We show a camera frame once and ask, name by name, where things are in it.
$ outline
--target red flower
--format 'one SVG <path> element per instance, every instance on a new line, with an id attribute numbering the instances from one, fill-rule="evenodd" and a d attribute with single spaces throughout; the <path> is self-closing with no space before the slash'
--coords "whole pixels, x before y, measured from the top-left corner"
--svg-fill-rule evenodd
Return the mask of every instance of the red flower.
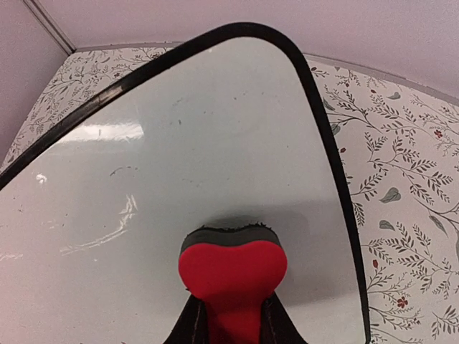
<path id="1" fill-rule="evenodd" d="M 408 300 L 406 300 L 404 296 L 402 296 L 401 299 L 397 300 L 397 306 L 399 306 L 400 308 L 404 308 L 405 306 L 408 306 Z"/>

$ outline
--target floral wallpaper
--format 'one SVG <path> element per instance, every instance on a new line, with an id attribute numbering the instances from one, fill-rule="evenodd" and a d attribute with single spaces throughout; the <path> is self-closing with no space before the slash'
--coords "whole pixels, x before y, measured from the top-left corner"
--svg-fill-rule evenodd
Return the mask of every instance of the floral wallpaper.
<path id="1" fill-rule="evenodd" d="M 1 169 L 91 96 L 166 51 L 73 54 Z M 408 87 L 310 61 L 359 227 L 372 344 L 459 343 L 459 109 Z"/>

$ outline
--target wall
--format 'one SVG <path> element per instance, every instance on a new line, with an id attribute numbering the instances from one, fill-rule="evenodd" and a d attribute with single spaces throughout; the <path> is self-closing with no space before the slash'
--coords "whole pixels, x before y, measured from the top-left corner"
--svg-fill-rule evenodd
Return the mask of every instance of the wall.
<path id="1" fill-rule="evenodd" d="M 0 161 L 65 53 L 20 0 L 0 1 Z"/>
<path id="2" fill-rule="evenodd" d="M 459 97 L 457 0 L 41 0 L 78 47 L 184 41 L 220 24 L 280 29 L 304 52 Z"/>

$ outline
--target floral pattern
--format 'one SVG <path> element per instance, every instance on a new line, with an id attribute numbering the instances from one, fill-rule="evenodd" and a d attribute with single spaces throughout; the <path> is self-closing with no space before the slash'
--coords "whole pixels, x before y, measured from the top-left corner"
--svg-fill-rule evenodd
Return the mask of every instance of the floral pattern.
<path id="1" fill-rule="evenodd" d="M 2 170 L 91 96 L 164 48 L 73 54 Z M 459 109 L 403 85 L 309 62 L 359 227 L 372 344 L 459 341 Z"/>

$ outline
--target black border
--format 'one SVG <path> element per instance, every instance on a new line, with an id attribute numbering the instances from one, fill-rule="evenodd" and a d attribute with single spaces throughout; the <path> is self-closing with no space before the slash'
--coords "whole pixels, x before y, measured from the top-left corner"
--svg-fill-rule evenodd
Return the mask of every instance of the black border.
<path id="1" fill-rule="evenodd" d="M 148 62 L 129 75 L 115 82 L 96 96 L 70 113 L 54 127 L 49 129 L 42 137 L 38 138 L 26 149 L 6 170 L 0 175 L 0 190 L 7 185 L 17 174 L 26 168 L 35 158 L 47 150 L 53 143 L 58 141 L 81 122 L 94 115 L 97 111 L 110 104 L 120 96 L 145 81 L 161 74 L 165 70 L 180 62 L 206 50 L 217 44 L 237 37 L 254 37 L 265 40 L 282 50 L 292 62 L 301 81 L 309 105 L 311 106 L 316 124 L 322 137 L 323 145 L 328 156 L 328 161 L 333 172 L 336 187 L 338 189 L 341 207 L 346 221 L 351 249 L 354 256 L 357 281 L 359 284 L 362 315 L 364 318 L 366 344 L 370 341 L 369 306 L 366 293 L 364 263 L 360 250 L 359 233 L 354 218 L 351 196 L 347 187 L 346 177 L 339 156 L 336 142 L 333 138 L 330 123 L 323 108 L 322 99 L 317 90 L 313 76 L 309 70 L 301 51 L 295 44 L 280 32 L 270 27 L 254 23 L 234 23 L 224 25 L 206 34 L 198 36 L 175 49 L 161 55 L 157 59 Z"/>

